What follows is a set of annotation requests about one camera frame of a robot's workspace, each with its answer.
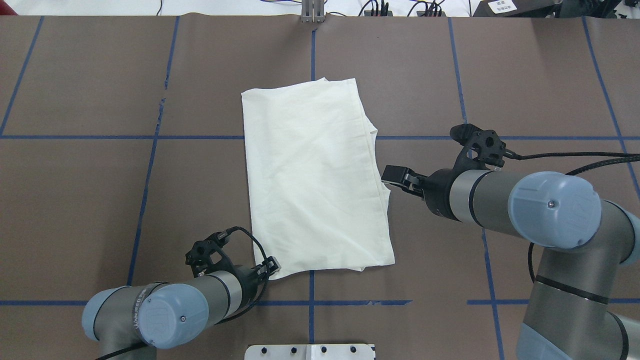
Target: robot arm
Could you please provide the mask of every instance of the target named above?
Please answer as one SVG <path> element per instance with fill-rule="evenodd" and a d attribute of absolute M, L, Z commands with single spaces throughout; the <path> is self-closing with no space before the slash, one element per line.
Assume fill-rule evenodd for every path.
<path fill-rule="evenodd" d="M 424 176 L 387 166 L 383 182 L 421 197 L 438 216 L 545 247 L 518 358 L 640 359 L 640 323 L 607 311 L 618 266 L 640 258 L 640 220 L 579 177 L 489 170 L 511 154 L 495 131 L 465 124 L 451 136 L 464 146 L 452 169 Z"/>
<path fill-rule="evenodd" d="M 194 279 L 122 286 L 93 296 L 83 311 L 84 333 L 100 342 L 102 355 L 133 346 L 114 358 L 152 360 L 157 348 L 187 343 L 204 329 L 238 316 L 233 315 L 238 309 L 248 310 L 262 293 L 257 292 L 259 284 L 280 265 L 266 256 L 253 268 L 233 265 L 222 247 L 237 229 L 245 231 L 231 228 L 194 243 L 186 254 Z M 211 260 L 214 253 L 221 256 L 216 263 Z"/>

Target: blue grid line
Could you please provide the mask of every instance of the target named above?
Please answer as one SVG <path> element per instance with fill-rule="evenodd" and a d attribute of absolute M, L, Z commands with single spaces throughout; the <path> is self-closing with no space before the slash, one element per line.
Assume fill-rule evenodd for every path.
<path fill-rule="evenodd" d="M 151 140 L 153 135 L 3 135 L 16 140 Z"/>
<path fill-rule="evenodd" d="M 640 304 L 638 298 L 609 299 L 610 304 Z M 467 305 L 528 305 L 529 299 L 473 299 L 467 300 Z"/>
<path fill-rule="evenodd" d="M 316 31 L 311 31 L 311 81 L 316 80 Z"/>
<path fill-rule="evenodd" d="M 314 306 L 405 306 L 412 300 L 315 300 Z M 0 300 L 0 306 L 85 306 L 87 300 Z M 309 306 L 309 300 L 261 300 L 256 306 Z"/>
<path fill-rule="evenodd" d="M 244 135 L 160 135 L 160 140 L 244 140 Z"/>
<path fill-rule="evenodd" d="M 316 31 L 314 29 L 311 31 L 311 81 L 316 80 Z M 313 344 L 316 342 L 314 318 L 315 318 L 315 309 L 314 309 L 314 300 L 316 297 L 316 272 L 311 270 L 309 272 L 309 343 Z"/>
<path fill-rule="evenodd" d="M 482 243 L 484 245 L 484 267 L 486 268 L 486 278 L 489 282 L 489 296 L 492 302 L 495 301 L 495 288 L 493 287 L 493 274 L 491 271 L 491 259 L 489 258 L 489 245 L 486 242 L 486 232 L 482 229 Z M 502 347 L 502 334 L 500 332 L 500 319 L 498 317 L 498 307 L 492 303 L 493 326 L 495 327 L 495 337 L 498 342 L 498 355 L 500 360 L 504 360 L 504 349 Z"/>
<path fill-rule="evenodd" d="M 458 53 L 456 52 L 456 40 L 453 36 L 453 23 L 451 18 L 448 17 L 449 22 L 449 38 L 451 39 L 451 52 L 453 54 L 453 65 L 456 69 L 456 82 L 458 83 L 458 97 L 460 98 L 460 110 L 462 111 L 462 120 L 467 123 L 467 109 L 465 107 L 465 100 L 462 96 L 462 81 L 460 81 L 460 68 L 458 67 Z"/>
<path fill-rule="evenodd" d="M 311 270 L 309 272 L 309 343 L 313 344 L 316 342 L 316 335 L 315 335 L 315 325 L 314 325 L 314 318 L 315 318 L 315 297 L 316 297 L 316 272 L 314 270 Z"/>
<path fill-rule="evenodd" d="M 158 135 L 158 140 L 244 140 L 244 135 Z M 640 136 L 500 136 L 503 140 L 638 141 Z M 8 140 L 153 140 L 154 135 L 0 135 Z M 381 135 L 377 140 L 451 140 L 449 135 Z"/>
<path fill-rule="evenodd" d="M 450 17 L 447 18 L 449 23 L 449 38 L 451 39 L 451 52 L 453 54 L 453 64 L 456 70 L 456 82 L 458 84 L 458 96 L 460 98 L 460 110 L 462 111 L 462 119 L 465 124 L 468 124 L 467 121 L 467 109 L 465 107 L 465 99 L 462 92 L 462 81 L 460 79 L 460 67 L 458 66 L 458 54 L 456 52 L 456 40 L 453 33 L 453 22 Z M 484 229 L 482 229 L 482 241 L 484 245 L 484 265 L 486 268 L 486 278 L 489 285 L 489 295 L 491 296 L 491 300 L 495 301 L 495 289 L 493 287 L 493 274 L 491 271 L 491 260 L 489 258 L 489 246 L 486 242 L 486 233 Z M 500 320 L 498 317 L 498 307 L 495 304 L 492 304 L 493 311 L 493 326 L 495 328 L 495 337 L 498 345 L 498 356 L 500 360 L 504 360 L 504 348 L 502 346 L 502 334 L 500 331 Z"/>
<path fill-rule="evenodd" d="M 602 94 L 604 95 L 605 102 L 607 103 L 607 108 L 609 109 L 609 115 L 611 116 L 611 121 L 613 122 L 613 126 L 616 128 L 616 134 L 618 135 L 618 140 L 620 141 L 620 147 L 624 153 L 627 153 L 627 146 L 625 146 L 625 141 L 622 137 L 622 132 L 620 131 L 620 125 L 618 124 L 618 119 L 616 118 L 616 113 L 613 111 L 613 105 L 611 105 L 611 99 L 609 98 L 609 92 L 607 91 L 607 87 L 604 84 L 604 80 L 602 79 L 602 73 L 600 72 L 600 66 L 598 66 L 598 60 L 596 59 L 596 54 L 593 51 L 593 44 L 591 43 L 591 35 L 589 35 L 589 26 L 587 26 L 587 18 L 582 17 L 582 27 L 584 28 L 584 36 L 587 38 L 587 46 L 589 47 L 589 53 L 591 54 L 591 60 L 593 61 L 593 67 L 596 70 L 596 75 L 598 76 L 598 81 L 600 82 L 600 87 L 602 88 Z M 627 163 L 627 168 L 629 169 L 629 174 L 631 175 L 631 181 L 634 184 L 634 188 L 636 190 L 636 196 L 638 200 L 640 200 L 640 186 L 638 186 L 636 173 L 634 172 L 634 168 L 631 163 Z"/>
<path fill-rule="evenodd" d="M 0 306 L 85 306 L 86 300 L 0 300 Z"/>
<path fill-rule="evenodd" d="M 27 65 L 29 64 L 29 59 L 31 59 L 31 53 L 33 53 L 33 48 L 36 46 L 36 40 L 38 39 L 38 35 L 40 34 L 40 28 L 42 28 L 43 21 L 44 21 L 44 16 L 41 16 L 40 21 L 38 21 L 38 26 L 36 27 L 36 31 L 35 33 L 33 33 L 33 38 L 31 39 L 31 45 L 29 46 L 29 51 L 27 51 L 27 56 L 24 58 L 24 63 L 22 63 L 22 68 L 20 69 L 18 80 L 15 82 L 15 87 L 13 88 L 11 99 L 9 99 L 9 105 L 7 105 L 6 107 L 4 118 L 2 120 L 2 125 L 0 125 L 0 135 L 4 133 L 4 127 L 6 126 L 6 122 L 9 120 L 9 114 L 11 113 L 11 108 L 13 107 L 13 101 L 15 100 L 15 96 L 18 94 L 18 88 L 20 88 L 20 83 L 22 82 L 24 71 L 27 69 Z"/>
<path fill-rule="evenodd" d="M 171 64 L 173 61 L 173 50 L 175 49 L 175 38 L 178 36 L 178 25 L 180 24 L 180 17 L 175 17 L 175 24 L 173 25 L 173 38 L 171 39 L 171 49 L 169 50 L 169 61 L 166 62 L 166 77 L 164 78 L 164 89 L 169 87 L 169 75 L 171 74 Z"/>
<path fill-rule="evenodd" d="M 154 159 L 156 157 L 156 148 L 158 145 L 158 133 L 160 132 L 160 125 L 162 124 L 162 116 L 164 113 L 164 101 L 160 100 L 160 109 L 158 120 L 156 123 L 156 132 L 154 134 L 154 142 L 151 145 L 151 155 L 149 156 L 149 165 L 147 167 L 147 177 L 145 178 L 145 189 L 142 193 L 142 203 L 140 204 L 140 213 L 138 214 L 138 226 L 136 228 L 136 237 L 133 241 L 133 251 L 131 252 L 131 262 L 129 263 L 129 275 L 127 276 L 127 285 L 131 286 L 133 282 L 133 272 L 136 268 L 136 258 L 138 257 L 138 247 L 140 246 L 140 235 L 142 234 L 142 219 L 145 216 L 145 210 L 147 208 L 147 197 L 149 195 L 149 181 L 151 180 L 151 170 L 154 167 Z"/>
<path fill-rule="evenodd" d="M 175 24 L 173 25 L 173 36 L 171 39 L 171 48 L 169 50 L 169 59 L 166 66 L 166 77 L 164 79 L 164 89 L 166 90 L 169 85 L 169 75 L 171 73 L 171 64 L 173 59 L 173 52 L 175 50 L 175 39 L 178 35 L 178 25 L 180 24 L 180 17 L 175 18 Z M 149 194 L 149 181 L 151 180 L 151 171 L 154 166 L 154 159 L 156 158 L 156 149 L 158 145 L 158 138 L 160 135 L 160 126 L 162 125 L 162 116 L 164 113 L 164 102 L 166 98 L 163 97 L 159 104 L 159 114 L 156 123 L 156 131 L 154 132 L 154 142 L 151 145 L 151 154 L 149 156 L 149 165 L 147 167 L 147 177 L 145 178 L 145 189 L 142 193 L 142 202 L 140 204 L 140 213 L 138 215 L 138 226 L 136 227 L 136 237 L 133 241 L 133 250 L 131 251 L 131 262 L 129 263 L 129 275 L 127 276 L 127 285 L 133 283 L 133 273 L 136 269 L 136 258 L 138 257 L 138 247 L 140 246 L 140 236 L 142 234 L 142 220 L 145 216 L 145 210 L 147 208 L 147 197 Z"/>

